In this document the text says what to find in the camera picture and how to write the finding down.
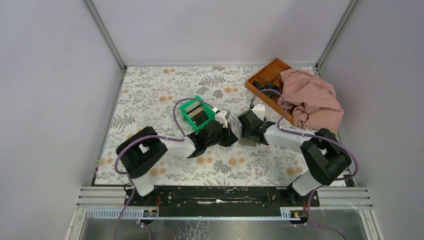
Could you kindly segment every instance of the pink towel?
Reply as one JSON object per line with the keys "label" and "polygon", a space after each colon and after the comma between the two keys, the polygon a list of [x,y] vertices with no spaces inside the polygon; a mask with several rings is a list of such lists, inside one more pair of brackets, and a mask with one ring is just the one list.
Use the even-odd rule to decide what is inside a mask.
{"label": "pink towel", "polygon": [[[310,72],[296,69],[281,72],[281,78],[288,109],[297,106],[292,113],[296,126],[326,128],[337,133],[345,111],[336,99],[333,85]],[[277,103],[284,108],[281,98]]]}

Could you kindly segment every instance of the table surface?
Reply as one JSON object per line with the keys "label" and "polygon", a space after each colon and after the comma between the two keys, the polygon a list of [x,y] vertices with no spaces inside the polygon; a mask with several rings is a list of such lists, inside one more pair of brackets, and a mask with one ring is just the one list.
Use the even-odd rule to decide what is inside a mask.
{"label": "table surface", "polygon": [[[199,95],[218,109],[231,112],[229,122],[236,136],[241,124],[237,115],[249,108],[253,94],[244,84],[262,66],[176,66],[128,67],[113,120],[103,148],[95,185],[121,185],[126,175],[115,172],[118,145],[141,129],[152,126],[159,135],[181,137],[172,109],[176,101]],[[313,73],[312,66],[296,67]],[[263,103],[257,98],[255,103]],[[184,132],[193,132],[178,110],[177,119]],[[266,105],[265,116],[276,122],[280,115]],[[302,131],[288,121],[284,127]],[[155,185],[186,186],[287,186],[307,170],[303,156],[284,147],[219,145],[208,148],[197,158],[163,157],[150,170]],[[343,181],[332,186],[345,186]]]}

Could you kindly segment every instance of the gray wall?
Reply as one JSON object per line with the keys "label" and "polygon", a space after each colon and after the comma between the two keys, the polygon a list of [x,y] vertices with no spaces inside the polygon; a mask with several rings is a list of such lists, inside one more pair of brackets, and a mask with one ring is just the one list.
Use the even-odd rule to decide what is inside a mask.
{"label": "gray wall", "polygon": [[422,239],[424,1],[359,1],[322,74],[385,239]]}
{"label": "gray wall", "polygon": [[0,239],[63,239],[119,77],[81,0],[0,2]]}
{"label": "gray wall", "polygon": [[128,65],[315,63],[349,0],[94,0]]}

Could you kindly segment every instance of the brown wooden tray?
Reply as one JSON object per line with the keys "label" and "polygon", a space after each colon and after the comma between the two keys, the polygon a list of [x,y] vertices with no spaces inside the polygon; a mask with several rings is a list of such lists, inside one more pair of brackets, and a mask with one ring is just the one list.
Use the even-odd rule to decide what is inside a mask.
{"label": "brown wooden tray", "polygon": [[[281,79],[280,73],[291,68],[291,66],[276,58],[270,64],[266,65],[259,72],[249,78],[244,84],[244,86],[246,86],[246,88],[249,89],[249,91],[251,91],[253,94],[256,94],[257,92],[259,92],[259,89],[257,89],[253,85],[254,81],[257,81],[263,85],[267,84],[268,82],[272,82],[273,84],[279,87],[280,93],[282,93],[283,80]],[[271,99],[261,92],[257,97],[264,101],[268,106],[274,109],[281,116],[284,114],[284,108],[277,104],[277,101],[280,96],[276,95]],[[292,112],[293,110],[288,109],[285,119],[291,124],[295,125],[295,121],[293,119],[293,116],[291,115]]]}

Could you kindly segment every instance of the green plastic container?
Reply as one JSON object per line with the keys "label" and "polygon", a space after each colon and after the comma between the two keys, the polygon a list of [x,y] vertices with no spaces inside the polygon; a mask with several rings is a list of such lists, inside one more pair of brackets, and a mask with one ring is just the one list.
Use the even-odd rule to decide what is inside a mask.
{"label": "green plastic container", "polygon": [[[195,96],[195,99],[199,99],[199,100],[203,100],[200,96]],[[200,103],[200,106],[203,108],[204,112],[206,113],[208,120],[204,121],[202,124],[200,124],[199,126],[197,126],[192,119],[189,117],[189,115],[187,115],[186,111],[184,111],[184,109],[186,109],[188,106],[194,104],[196,101],[195,100],[189,100],[186,103],[184,103],[183,105],[181,105],[179,107],[179,110],[182,113],[183,118],[193,127],[193,130],[195,132],[197,132],[198,130],[202,129],[207,123],[209,123],[210,120],[215,120],[215,112],[214,110],[212,110],[212,108],[204,103]]]}

